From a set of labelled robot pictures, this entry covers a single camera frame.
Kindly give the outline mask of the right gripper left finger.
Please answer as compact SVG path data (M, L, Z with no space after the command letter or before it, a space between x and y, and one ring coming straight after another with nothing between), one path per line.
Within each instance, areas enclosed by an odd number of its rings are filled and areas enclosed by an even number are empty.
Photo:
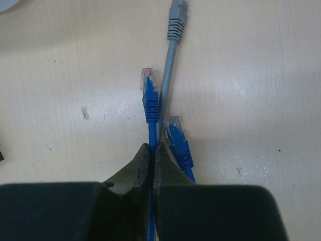
M146 240L149 148L104 182L1 186L1 240Z

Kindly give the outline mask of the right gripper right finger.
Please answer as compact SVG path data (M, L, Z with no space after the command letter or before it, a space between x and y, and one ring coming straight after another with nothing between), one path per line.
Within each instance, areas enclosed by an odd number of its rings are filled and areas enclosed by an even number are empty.
M288 240L267 189L194 183L165 144L156 150L153 194L160 240Z

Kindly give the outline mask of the black network switch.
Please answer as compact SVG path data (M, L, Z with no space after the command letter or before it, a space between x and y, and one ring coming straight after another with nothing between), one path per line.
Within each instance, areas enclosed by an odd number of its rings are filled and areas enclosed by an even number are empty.
M5 158L3 156L3 154L0 152L0 161L3 161Z

